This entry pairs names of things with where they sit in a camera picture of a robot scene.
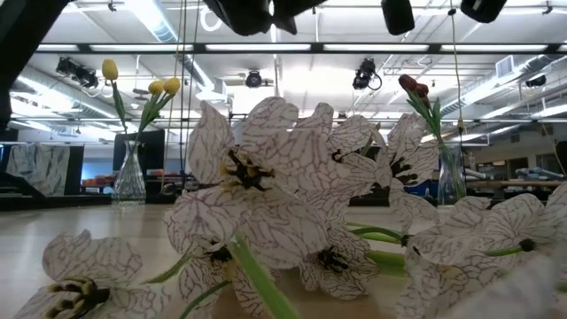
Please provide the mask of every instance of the yellow tulip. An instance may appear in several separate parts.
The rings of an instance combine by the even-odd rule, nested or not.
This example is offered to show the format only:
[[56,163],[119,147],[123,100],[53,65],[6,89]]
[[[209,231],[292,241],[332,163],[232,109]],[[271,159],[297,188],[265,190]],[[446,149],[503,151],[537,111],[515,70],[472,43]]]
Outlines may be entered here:
[[118,79],[118,68],[113,59],[107,58],[103,61],[103,76],[106,80],[116,80]]
[[150,93],[152,95],[160,95],[161,92],[163,92],[164,84],[165,83],[163,81],[154,81],[154,82],[150,83],[148,90],[150,91]]
[[170,95],[175,95],[180,87],[181,82],[177,78],[171,78],[163,85],[165,92]]

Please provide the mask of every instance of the spotlight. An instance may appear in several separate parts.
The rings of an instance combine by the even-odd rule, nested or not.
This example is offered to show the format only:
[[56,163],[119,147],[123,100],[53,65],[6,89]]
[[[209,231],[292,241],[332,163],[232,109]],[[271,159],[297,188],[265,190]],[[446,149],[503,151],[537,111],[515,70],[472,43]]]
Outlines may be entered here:
[[409,0],[382,0],[382,13],[391,35],[402,35],[416,27]]
[[[376,78],[380,81],[380,85],[373,89],[370,87],[370,82],[372,78],[376,76]],[[362,64],[358,70],[356,70],[356,76],[354,77],[353,81],[353,88],[354,89],[366,89],[370,88],[372,90],[379,90],[382,88],[382,79],[378,74],[376,74],[376,65],[374,64],[373,58],[365,58],[362,61]]]
[[260,72],[257,70],[252,70],[248,73],[246,77],[246,86],[248,88],[258,88],[262,85],[262,77],[260,76]]
[[55,71],[79,83],[83,88],[95,89],[98,87],[97,71],[89,70],[73,62],[70,58],[60,58]]
[[525,82],[525,86],[528,88],[537,88],[543,86],[548,81],[546,75],[538,76],[535,79],[531,79]]
[[476,22],[490,23],[498,17],[506,0],[462,0],[461,11]]

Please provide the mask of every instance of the ceiling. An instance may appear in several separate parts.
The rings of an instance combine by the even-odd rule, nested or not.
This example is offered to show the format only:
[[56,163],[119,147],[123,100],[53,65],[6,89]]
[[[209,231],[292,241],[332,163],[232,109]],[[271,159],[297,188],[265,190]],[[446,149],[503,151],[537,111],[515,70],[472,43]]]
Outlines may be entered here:
[[[116,12],[108,10],[107,1],[75,1],[60,15],[43,42],[156,43],[157,39],[147,25],[148,21],[155,19],[158,14],[150,9],[140,10],[140,7],[145,8],[144,6],[150,5],[153,0],[135,0],[136,7],[129,5],[132,1],[114,1]],[[567,16],[565,16],[567,1],[549,2],[554,6],[554,10],[549,14],[542,14],[546,9],[545,1],[508,0],[500,17],[494,23],[487,25],[481,25],[457,12],[454,16],[454,39],[457,43],[563,43],[567,40],[567,35],[557,30],[567,29]],[[248,37],[236,35],[222,23],[218,28],[210,31],[218,24],[218,19],[212,13],[206,14],[202,11],[203,4],[197,1],[186,3],[188,9],[184,11],[180,10],[182,1],[161,1],[163,17],[186,43],[451,43],[453,41],[452,23],[447,16],[450,5],[448,0],[412,0],[416,28],[400,36],[388,34],[379,1],[330,0],[317,8],[315,14],[307,11],[296,18],[299,31],[297,35],[278,30],[275,38],[270,32]],[[189,85],[183,86],[183,98],[178,94],[174,101],[173,118],[188,115],[193,119],[199,117],[199,99],[196,95],[201,89],[191,80],[189,72],[183,70],[176,62],[174,56],[142,54],[137,60],[138,57],[135,55],[121,54],[37,53],[29,61],[27,74],[32,80],[44,87],[61,91],[75,103],[95,106],[99,110],[113,114],[115,113],[112,107],[113,101],[108,97],[110,94],[108,88],[101,84],[98,89],[85,90],[67,78],[60,78],[55,68],[61,57],[70,57],[81,65],[97,70],[97,74],[101,74],[102,61],[105,58],[113,58],[120,69],[118,83],[125,96],[127,112],[133,117],[139,117],[142,111],[141,107],[130,106],[133,103],[142,104],[134,99],[138,95],[133,89],[146,89],[155,79],[167,79],[174,75],[181,77],[184,73]],[[521,66],[533,57],[514,56],[514,64]],[[354,72],[364,58],[374,59],[378,73],[382,77],[382,88],[376,92],[352,88]],[[412,75],[419,82],[429,85],[430,97],[432,99],[438,97],[442,105],[449,105],[457,98],[459,83],[464,96],[473,91],[473,88],[493,78],[495,63],[504,58],[506,55],[459,55],[458,79],[453,55],[278,54],[274,59],[272,54],[201,54],[195,56],[195,62],[208,78],[223,80],[227,85],[224,93],[233,97],[231,104],[216,104],[225,114],[228,114],[230,109],[234,113],[247,113],[254,107],[256,101],[274,94],[275,89],[271,86],[248,89],[243,85],[243,75],[251,69],[257,69],[263,78],[270,80],[270,83],[277,77],[279,91],[282,92],[283,97],[300,109],[301,116],[311,114],[317,103],[327,102],[333,105],[336,111],[383,119],[397,118],[401,112],[412,111],[397,83],[397,78],[401,74]],[[466,105],[462,109],[463,117],[479,119],[518,100],[558,87],[565,83],[566,69],[567,62],[559,60],[541,72],[534,73],[536,75],[543,73],[548,78],[547,84],[543,87],[527,88],[524,84],[521,85],[526,80],[524,79],[519,84],[518,81],[511,81],[498,89],[487,91],[468,103],[472,106]],[[562,92],[549,97],[550,103],[559,104],[562,97],[558,94]],[[536,113],[539,108],[541,106],[538,100],[532,103],[529,110]],[[59,113],[59,116],[80,115],[82,118],[101,119],[109,117],[93,111],[94,109],[88,106],[82,109],[83,113]],[[527,112],[527,107],[520,105],[499,116],[507,119],[529,117],[529,114],[526,115]],[[169,115],[168,109],[163,115],[165,117]],[[44,117],[44,114],[38,113],[37,116]],[[457,117],[458,112],[446,115],[448,119]],[[388,128],[391,125],[385,124],[384,127]],[[485,133],[489,133],[494,125],[485,125],[482,129]],[[166,126],[166,122],[156,124],[156,127]],[[170,125],[172,128],[179,126],[177,121]]]

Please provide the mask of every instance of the glass vase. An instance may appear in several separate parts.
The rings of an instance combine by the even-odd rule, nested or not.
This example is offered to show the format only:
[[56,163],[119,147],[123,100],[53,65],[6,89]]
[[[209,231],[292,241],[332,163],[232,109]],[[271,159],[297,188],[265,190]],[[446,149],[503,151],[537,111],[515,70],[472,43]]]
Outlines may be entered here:
[[462,152],[459,146],[440,147],[441,169],[437,202],[439,205],[453,205],[466,196],[466,183],[462,170]]
[[113,204],[137,206],[145,203],[145,182],[138,160],[139,142],[125,141],[126,156],[114,181]]

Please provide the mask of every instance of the wall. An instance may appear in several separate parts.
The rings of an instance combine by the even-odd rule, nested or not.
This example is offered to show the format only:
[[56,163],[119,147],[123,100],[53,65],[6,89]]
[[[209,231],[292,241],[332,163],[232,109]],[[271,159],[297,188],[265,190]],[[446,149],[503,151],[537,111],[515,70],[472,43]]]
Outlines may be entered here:
[[511,143],[510,134],[507,134],[505,138],[495,141],[492,146],[472,151],[475,156],[475,162],[479,164],[527,157],[528,165],[537,167],[536,157],[538,155],[554,152],[555,141],[567,140],[567,131],[565,131],[564,127],[561,128],[561,125],[554,124],[554,134],[549,136],[551,140],[546,136],[542,136],[539,131],[525,131],[520,132],[520,142]]

